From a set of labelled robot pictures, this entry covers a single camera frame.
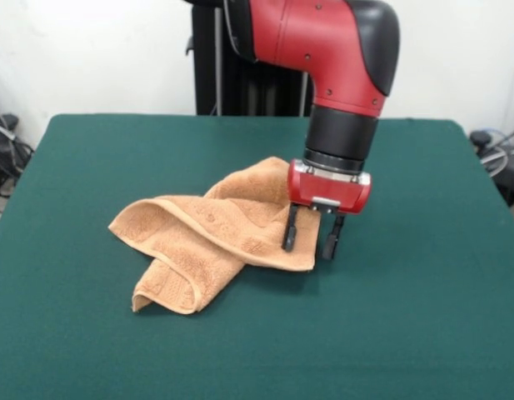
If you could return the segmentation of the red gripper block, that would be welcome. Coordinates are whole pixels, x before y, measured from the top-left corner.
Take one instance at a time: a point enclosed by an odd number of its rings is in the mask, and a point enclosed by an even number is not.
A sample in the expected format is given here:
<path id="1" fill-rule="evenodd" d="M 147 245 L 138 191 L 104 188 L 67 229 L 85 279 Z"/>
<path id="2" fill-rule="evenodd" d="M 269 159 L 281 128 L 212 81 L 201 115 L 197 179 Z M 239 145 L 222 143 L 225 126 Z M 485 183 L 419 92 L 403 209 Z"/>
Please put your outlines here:
<path id="1" fill-rule="evenodd" d="M 298 205 L 331 209 L 336 213 L 358 214 L 367 204 L 372 190 L 372 176 L 367 172 L 353 175 L 331 172 L 310 166 L 300 159 L 293 159 L 288 168 L 287 187 L 291 204 L 282 249 L 291 252 L 297 235 Z M 322 249 L 323 259 L 334 258 L 345 220 L 345 215 L 336 216 Z"/>

